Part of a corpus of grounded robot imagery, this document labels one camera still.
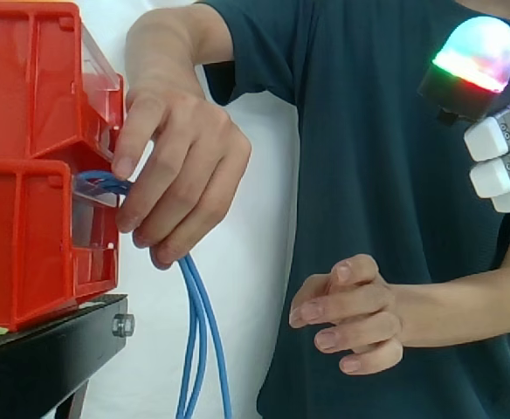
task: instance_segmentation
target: white backdrop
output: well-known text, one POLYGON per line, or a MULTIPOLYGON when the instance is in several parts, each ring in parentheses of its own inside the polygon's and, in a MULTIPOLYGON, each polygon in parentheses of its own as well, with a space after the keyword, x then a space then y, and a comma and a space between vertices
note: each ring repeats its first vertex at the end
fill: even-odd
MULTIPOLYGON (((89 31, 118 72, 129 26, 171 0, 79 0, 89 31)), ((294 110, 263 94, 230 107, 249 136, 253 156, 227 219, 194 250, 217 314, 237 419, 255 419, 255 400, 277 332, 293 225, 297 155, 294 110)), ((129 294, 135 336, 90 384, 83 419, 154 419, 175 415, 188 331, 188 306, 178 269, 156 271, 146 251, 124 237, 117 292, 129 294)), ((210 352, 196 419, 222 417, 210 352)))

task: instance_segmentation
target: metal screw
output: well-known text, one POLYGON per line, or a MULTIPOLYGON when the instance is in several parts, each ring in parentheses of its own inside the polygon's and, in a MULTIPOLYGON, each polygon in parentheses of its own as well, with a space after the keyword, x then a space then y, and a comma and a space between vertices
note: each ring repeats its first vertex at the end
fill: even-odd
POLYGON ((118 338, 130 338, 134 334, 134 315, 117 314, 112 324, 112 332, 118 338))

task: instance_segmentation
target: glowing light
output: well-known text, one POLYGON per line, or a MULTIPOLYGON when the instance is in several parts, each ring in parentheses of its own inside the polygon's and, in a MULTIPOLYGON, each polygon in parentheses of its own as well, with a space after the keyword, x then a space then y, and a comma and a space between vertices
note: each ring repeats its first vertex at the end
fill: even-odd
POLYGON ((453 31, 433 64, 501 93, 510 80, 510 26, 495 17, 469 19, 453 31))

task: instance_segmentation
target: blue cable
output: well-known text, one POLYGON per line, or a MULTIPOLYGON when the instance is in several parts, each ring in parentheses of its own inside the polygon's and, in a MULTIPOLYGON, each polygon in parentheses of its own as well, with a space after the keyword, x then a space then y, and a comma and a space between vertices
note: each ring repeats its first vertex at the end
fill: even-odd
MULTIPOLYGON (((130 181, 120 181, 113 174, 99 170, 83 172, 79 174, 79 178, 108 192, 122 196, 126 196, 133 186, 133 183, 130 181)), ((208 346, 207 322, 209 323, 210 333, 212 334, 212 341, 217 357, 220 391, 222 393, 222 404, 224 407, 224 419, 231 419, 231 398, 228 387, 228 374, 226 372, 224 347, 222 345, 222 339, 220 338, 220 332, 218 331, 216 316, 212 310, 212 305, 210 304, 209 294, 204 287, 201 275, 199 274, 191 255, 187 255, 185 258, 180 259, 178 264, 182 271, 189 296, 190 328, 189 337, 187 339, 187 349, 185 351, 185 360, 183 363, 183 377, 179 401, 177 403, 176 419, 191 419, 193 417, 199 395, 201 394, 204 374, 206 372, 208 346), (193 384, 189 401, 187 401, 193 356, 196 346, 197 329, 199 336, 198 365, 195 383, 193 384)))

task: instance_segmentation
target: right hand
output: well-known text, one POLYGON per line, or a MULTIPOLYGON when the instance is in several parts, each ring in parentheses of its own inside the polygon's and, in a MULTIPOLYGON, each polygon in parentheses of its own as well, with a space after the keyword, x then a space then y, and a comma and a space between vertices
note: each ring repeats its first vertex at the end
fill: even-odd
POLYGON ((186 84, 150 78, 131 85, 113 172, 131 176, 150 140, 152 155, 118 215, 123 233, 150 248, 156 267, 185 256, 227 214, 251 144, 208 102, 194 72, 186 84))

